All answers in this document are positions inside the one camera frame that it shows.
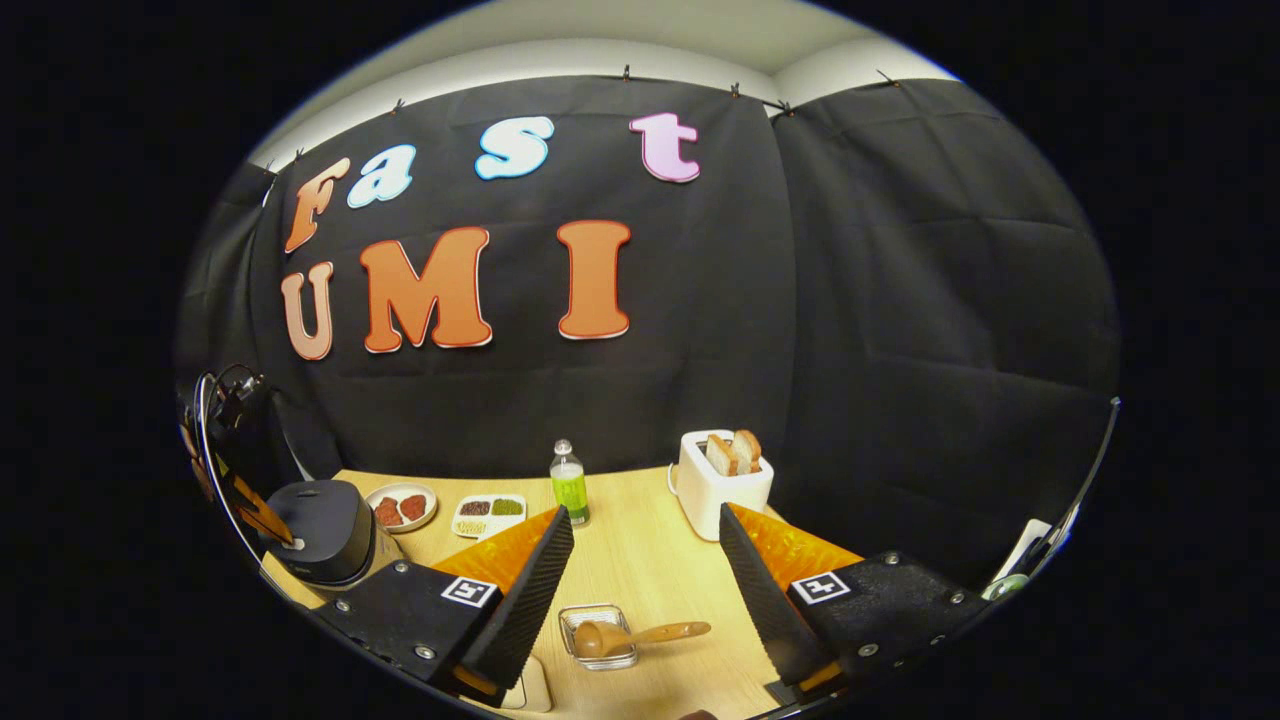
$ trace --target green liquid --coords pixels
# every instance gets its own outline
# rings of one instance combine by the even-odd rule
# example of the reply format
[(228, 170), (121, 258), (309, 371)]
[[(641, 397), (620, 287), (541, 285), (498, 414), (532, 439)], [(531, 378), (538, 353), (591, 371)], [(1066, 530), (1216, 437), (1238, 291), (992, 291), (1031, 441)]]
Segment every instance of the green liquid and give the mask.
[(577, 525), (591, 516), (586, 509), (586, 475), (581, 465), (558, 465), (552, 471), (552, 489), (556, 491), (556, 502), (568, 510), (571, 523)]

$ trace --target white box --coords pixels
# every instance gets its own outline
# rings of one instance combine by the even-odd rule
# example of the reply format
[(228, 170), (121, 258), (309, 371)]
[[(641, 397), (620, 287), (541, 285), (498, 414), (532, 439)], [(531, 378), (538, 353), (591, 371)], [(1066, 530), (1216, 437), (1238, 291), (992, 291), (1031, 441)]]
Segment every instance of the white box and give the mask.
[(732, 502), (763, 512), (773, 484), (773, 466), (762, 456), (759, 473), (731, 478), (721, 475), (703, 450), (713, 434), (726, 442), (733, 441), (732, 430), (699, 430), (680, 438), (680, 469), (673, 484), (680, 506), (698, 537), (719, 542), (721, 503)]

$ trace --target table surface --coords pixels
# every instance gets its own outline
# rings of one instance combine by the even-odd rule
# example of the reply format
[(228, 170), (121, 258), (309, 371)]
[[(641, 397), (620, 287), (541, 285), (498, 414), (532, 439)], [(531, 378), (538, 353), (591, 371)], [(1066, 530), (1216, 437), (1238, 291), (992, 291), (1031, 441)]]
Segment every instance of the table surface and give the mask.
[[(458, 501), (468, 495), (521, 495), (529, 516), (556, 507), (550, 478), (406, 478), (344, 470), (367, 496), (396, 482), (420, 482), (439, 507), (424, 527), (396, 534), (408, 560), (430, 565), (476, 541), (449, 528)], [(717, 717), (750, 717), (778, 706), (764, 685), (778, 679), (739, 594), (719, 543), (699, 538), (667, 489), (667, 468), (588, 475), (591, 519), (573, 530), (556, 598), (531, 655), (547, 673), (549, 714), (518, 710), (511, 717), (611, 717), (677, 720), (696, 710)], [(769, 507), (765, 512), (778, 515)], [(264, 568), (294, 600), (319, 607), (324, 600), (268, 555)], [(564, 650), (558, 612), (572, 605), (612, 603), (640, 632), (654, 625), (701, 620), (707, 635), (640, 646), (639, 661), (622, 670), (591, 671)]]

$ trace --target bread slice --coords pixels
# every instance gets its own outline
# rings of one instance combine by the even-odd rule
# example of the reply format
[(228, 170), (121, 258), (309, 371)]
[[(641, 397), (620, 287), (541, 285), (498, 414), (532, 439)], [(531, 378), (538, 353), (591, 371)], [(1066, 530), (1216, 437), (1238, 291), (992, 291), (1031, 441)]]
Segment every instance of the bread slice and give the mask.
[(740, 475), (760, 471), (760, 441), (755, 439), (751, 430), (737, 430), (733, 433), (733, 457), (737, 460)]
[(724, 438), (719, 436), (709, 436), (707, 438), (707, 460), (710, 461), (712, 468), (716, 468), (717, 473), (724, 477), (737, 474), (737, 457), (728, 443), (724, 442)]

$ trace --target plastic bottle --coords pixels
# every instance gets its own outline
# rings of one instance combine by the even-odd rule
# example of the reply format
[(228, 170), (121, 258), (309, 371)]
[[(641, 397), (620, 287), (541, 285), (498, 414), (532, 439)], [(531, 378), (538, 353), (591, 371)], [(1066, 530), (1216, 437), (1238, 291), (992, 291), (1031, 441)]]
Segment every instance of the plastic bottle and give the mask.
[(556, 441), (556, 460), (552, 461), (552, 488), (556, 502), (568, 510), (568, 521), (581, 525), (590, 519), (586, 507), (586, 475), (582, 461), (573, 456), (573, 446), (567, 439)]

